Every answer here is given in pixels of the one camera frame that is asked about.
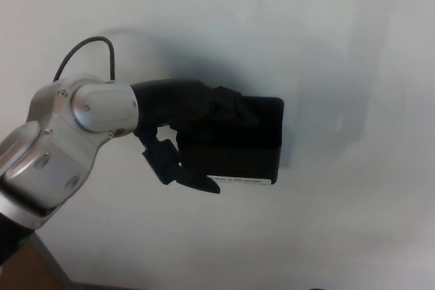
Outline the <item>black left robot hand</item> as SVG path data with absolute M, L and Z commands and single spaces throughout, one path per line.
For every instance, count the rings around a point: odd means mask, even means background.
M 159 140 L 159 127 L 170 126 L 177 131 L 196 130 L 197 122 L 227 122 L 232 126 L 252 127 L 259 119 L 234 90 L 212 88 L 193 79 L 161 79 L 131 86 L 137 100 L 139 122 L 133 134 L 145 148 L 147 160 L 160 182 L 180 185 L 202 192 L 219 194 L 220 187 L 206 175 L 193 173 L 181 163 L 174 144 Z

